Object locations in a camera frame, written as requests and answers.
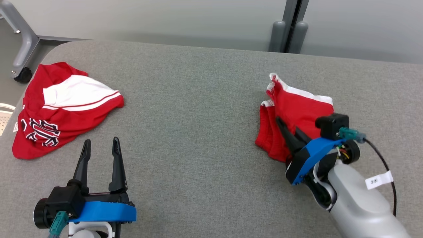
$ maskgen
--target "metal chair leg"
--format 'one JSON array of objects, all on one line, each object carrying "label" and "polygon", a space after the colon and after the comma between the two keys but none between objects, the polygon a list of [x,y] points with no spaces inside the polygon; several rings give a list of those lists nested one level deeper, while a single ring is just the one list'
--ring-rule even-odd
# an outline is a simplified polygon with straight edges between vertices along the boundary
[{"label": "metal chair leg", "polygon": [[16,81],[19,81],[18,76],[21,76],[20,73],[22,69],[25,67],[25,64],[27,63],[40,39],[32,31],[31,27],[22,18],[12,3],[4,0],[1,2],[0,9],[2,11],[1,14],[11,25],[15,33],[20,31],[22,34],[22,46],[18,52],[18,55],[13,61],[11,70],[11,77],[15,78]]}]

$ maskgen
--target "black cable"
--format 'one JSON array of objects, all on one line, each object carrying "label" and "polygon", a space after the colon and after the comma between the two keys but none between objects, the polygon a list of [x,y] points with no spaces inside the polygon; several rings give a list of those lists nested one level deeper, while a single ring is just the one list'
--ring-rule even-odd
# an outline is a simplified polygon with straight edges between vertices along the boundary
[{"label": "black cable", "polygon": [[[389,171],[389,167],[388,167],[388,164],[386,163],[386,161],[385,161],[385,159],[383,158],[383,156],[382,156],[382,154],[379,152],[379,150],[376,148],[376,146],[374,146],[374,144],[373,143],[371,143],[368,139],[366,139],[366,138],[364,138],[363,139],[363,141],[364,142],[367,142],[372,148],[373,148],[373,150],[376,152],[376,154],[379,156],[379,158],[380,158],[380,160],[382,160],[382,163],[383,163],[383,165],[385,166],[385,168],[386,168],[386,171]],[[394,214],[394,216],[396,216],[396,189],[395,189],[395,184],[394,184],[394,182],[392,181],[391,182],[391,185],[392,185],[392,192],[394,193],[394,211],[393,211],[393,214]]]}]

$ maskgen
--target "folded red garment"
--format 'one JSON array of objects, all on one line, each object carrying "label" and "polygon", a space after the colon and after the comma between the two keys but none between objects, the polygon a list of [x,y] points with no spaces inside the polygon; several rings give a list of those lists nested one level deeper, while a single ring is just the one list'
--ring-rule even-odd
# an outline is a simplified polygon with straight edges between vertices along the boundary
[{"label": "folded red garment", "polygon": [[333,113],[332,98],[290,87],[275,73],[270,74],[270,80],[266,92],[271,99],[261,103],[260,130],[255,143],[270,158],[285,162],[290,152],[276,124],[276,117],[286,123],[291,133],[295,134],[298,127],[308,137],[316,139],[320,136],[320,129],[314,122],[318,117]]},{"label": "folded red garment", "polygon": [[41,157],[100,124],[124,106],[118,90],[65,62],[38,66],[23,98],[12,146],[20,159]]}]

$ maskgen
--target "clothing tag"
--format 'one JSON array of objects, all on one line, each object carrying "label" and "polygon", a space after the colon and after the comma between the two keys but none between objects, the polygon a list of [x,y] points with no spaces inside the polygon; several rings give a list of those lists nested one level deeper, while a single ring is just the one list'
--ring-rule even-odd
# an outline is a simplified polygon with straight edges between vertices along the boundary
[{"label": "clothing tag", "polygon": [[384,174],[378,174],[376,176],[370,177],[365,181],[367,189],[370,190],[372,188],[379,187],[382,184],[393,182],[394,178],[392,177],[391,171],[388,171]]},{"label": "clothing tag", "polygon": [[15,123],[15,127],[13,128],[13,132],[17,132],[18,131],[18,123]]}]

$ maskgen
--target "gray fabric surface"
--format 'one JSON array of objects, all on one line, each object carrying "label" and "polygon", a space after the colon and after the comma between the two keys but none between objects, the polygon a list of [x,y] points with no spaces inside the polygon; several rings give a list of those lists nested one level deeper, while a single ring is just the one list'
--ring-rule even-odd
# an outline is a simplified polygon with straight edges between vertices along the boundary
[{"label": "gray fabric surface", "polygon": [[[306,55],[83,41],[63,44],[44,64],[66,61],[121,91],[126,105],[94,130],[40,159],[15,159],[12,133],[0,138],[2,237],[44,237],[32,211],[72,177],[91,139],[91,192],[107,191],[111,145],[120,138],[128,194],[138,220],[122,237],[339,237],[304,185],[254,145],[269,73],[290,86],[331,96],[336,112],[385,155],[398,192],[398,219],[423,237],[423,66]],[[354,167],[384,172],[369,146]],[[379,190],[392,202],[389,185]]]}]

